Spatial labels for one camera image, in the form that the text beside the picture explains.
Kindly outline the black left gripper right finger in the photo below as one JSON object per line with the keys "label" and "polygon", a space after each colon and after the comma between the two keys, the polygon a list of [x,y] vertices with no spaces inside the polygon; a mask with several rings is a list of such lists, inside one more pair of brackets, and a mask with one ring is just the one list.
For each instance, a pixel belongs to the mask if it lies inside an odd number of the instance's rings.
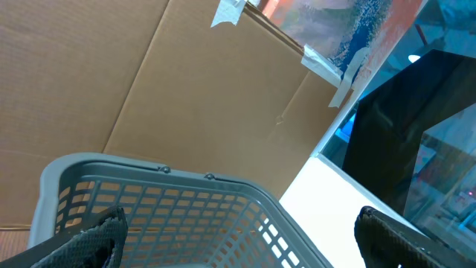
{"label": "black left gripper right finger", "polygon": [[475,262],[371,206],[361,208],[354,237],[366,268],[475,268]]}

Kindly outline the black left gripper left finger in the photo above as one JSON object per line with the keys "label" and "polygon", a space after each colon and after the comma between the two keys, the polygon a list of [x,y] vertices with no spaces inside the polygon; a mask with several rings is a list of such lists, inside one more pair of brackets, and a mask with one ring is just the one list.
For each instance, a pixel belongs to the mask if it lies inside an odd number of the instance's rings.
{"label": "black left gripper left finger", "polygon": [[116,268],[128,233],[124,210],[112,206],[6,261],[12,268]]}

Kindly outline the grey plastic mesh basket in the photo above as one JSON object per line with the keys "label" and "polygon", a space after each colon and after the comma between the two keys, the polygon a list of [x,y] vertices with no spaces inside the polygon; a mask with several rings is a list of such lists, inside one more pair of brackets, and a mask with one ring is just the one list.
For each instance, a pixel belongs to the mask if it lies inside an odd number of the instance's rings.
{"label": "grey plastic mesh basket", "polygon": [[328,267],[265,189],[101,153],[52,161],[39,179],[30,228],[36,246],[112,207],[124,210],[123,267]]}

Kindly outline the brown cardboard sheet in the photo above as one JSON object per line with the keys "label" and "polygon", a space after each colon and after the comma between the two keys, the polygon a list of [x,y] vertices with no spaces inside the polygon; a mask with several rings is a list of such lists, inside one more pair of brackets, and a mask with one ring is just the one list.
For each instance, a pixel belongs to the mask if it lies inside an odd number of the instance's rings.
{"label": "brown cardboard sheet", "polygon": [[254,8],[217,1],[1,2],[1,224],[29,224],[43,169],[107,153],[248,179],[280,197],[336,88]]}

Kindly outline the white tape strip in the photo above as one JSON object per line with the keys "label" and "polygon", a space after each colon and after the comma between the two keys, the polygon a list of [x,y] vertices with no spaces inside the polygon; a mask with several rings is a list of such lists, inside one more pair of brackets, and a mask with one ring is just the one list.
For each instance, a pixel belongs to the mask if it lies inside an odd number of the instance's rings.
{"label": "white tape strip", "polygon": [[325,79],[328,83],[337,87],[337,91],[330,101],[329,107],[339,108],[353,84],[354,76],[367,58],[370,49],[368,47],[359,49],[354,54],[345,72],[307,44],[304,45],[303,52],[304,55],[301,59],[301,64]]}

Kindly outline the colourful painted poster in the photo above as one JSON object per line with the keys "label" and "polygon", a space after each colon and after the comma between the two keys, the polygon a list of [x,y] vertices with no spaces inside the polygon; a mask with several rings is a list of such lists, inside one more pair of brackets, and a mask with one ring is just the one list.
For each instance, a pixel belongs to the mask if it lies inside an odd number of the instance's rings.
{"label": "colourful painted poster", "polygon": [[353,78],[366,86],[412,26],[426,0],[260,0],[251,2],[299,46],[345,72],[367,48]]}

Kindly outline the grey tape strip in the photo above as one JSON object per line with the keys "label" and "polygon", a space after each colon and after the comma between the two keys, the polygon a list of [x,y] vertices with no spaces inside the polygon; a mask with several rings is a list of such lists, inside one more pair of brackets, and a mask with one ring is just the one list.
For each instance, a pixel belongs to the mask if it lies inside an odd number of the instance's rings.
{"label": "grey tape strip", "polygon": [[237,25],[246,2],[246,0],[221,0],[216,9],[211,27],[213,28],[225,22]]}

